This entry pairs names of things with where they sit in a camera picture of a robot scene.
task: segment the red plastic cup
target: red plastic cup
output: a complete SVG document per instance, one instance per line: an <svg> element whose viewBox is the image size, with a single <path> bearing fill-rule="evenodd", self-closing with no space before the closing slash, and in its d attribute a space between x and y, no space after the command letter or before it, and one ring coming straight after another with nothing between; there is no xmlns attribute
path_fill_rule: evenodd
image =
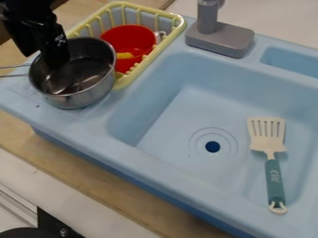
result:
<svg viewBox="0 0 318 238"><path fill-rule="evenodd" d="M114 27L102 34L100 39L110 43L116 53L131 53L134 57L129 59L117 59L116 71L126 73L135 63L142 61L143 55L152 52L156 43L154 33L140 25L122 25Z"/></svg>

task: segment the faucet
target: faucet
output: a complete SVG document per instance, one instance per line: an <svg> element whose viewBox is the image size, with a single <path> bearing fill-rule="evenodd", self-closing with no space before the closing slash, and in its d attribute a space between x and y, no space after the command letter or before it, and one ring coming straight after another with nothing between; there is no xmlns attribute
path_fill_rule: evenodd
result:
<svg viewBox="0 0 318 238"><path fill-rule="evenodd" d="M253 44L252 30L218 21L225 0L198 0L198 17L186 32L186 44L225 55L242 58Z"/></svg>

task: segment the metal pot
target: metal pot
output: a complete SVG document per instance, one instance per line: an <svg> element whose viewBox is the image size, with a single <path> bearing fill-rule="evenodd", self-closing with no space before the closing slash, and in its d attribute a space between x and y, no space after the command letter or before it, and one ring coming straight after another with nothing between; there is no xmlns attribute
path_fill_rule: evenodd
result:
<svg viewBox="0 0 318 238"><path fill-rule="evenodd" d="M33 87L49 104L61 109L80 109L110 93L115 81L116 53L98 38L69 39L71 59L55 71L39 55L29 70Z"/></svg>

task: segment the white spatula head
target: white spatula head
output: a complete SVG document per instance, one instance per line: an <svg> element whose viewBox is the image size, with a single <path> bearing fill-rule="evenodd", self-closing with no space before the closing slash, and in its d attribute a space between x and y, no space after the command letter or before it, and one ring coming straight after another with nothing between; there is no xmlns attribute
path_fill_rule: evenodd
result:
<svg viewBox="0 0 318 238"><path fill-rule="evenodd" d="M261 152L284 152L285 120L275 117L247 119L250 149Z"/></svg>

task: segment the wooden countertop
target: wooden countertop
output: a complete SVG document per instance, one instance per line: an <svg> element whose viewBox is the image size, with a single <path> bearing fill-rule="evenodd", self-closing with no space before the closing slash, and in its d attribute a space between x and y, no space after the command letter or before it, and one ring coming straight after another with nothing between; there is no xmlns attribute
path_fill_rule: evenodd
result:
<svg viewBox="0 0 318 238"><path fill-rule="evenodd" d="M106 2L70 0L55 12L67 30ZM165 8L171 0L132 2ZM0 46L0 54L0 65L25 61L12 40ZM37 137L27 124L3 111L0 112L0 130L0 147L3 149L163 237L231 237L116 175Z"/></svg>

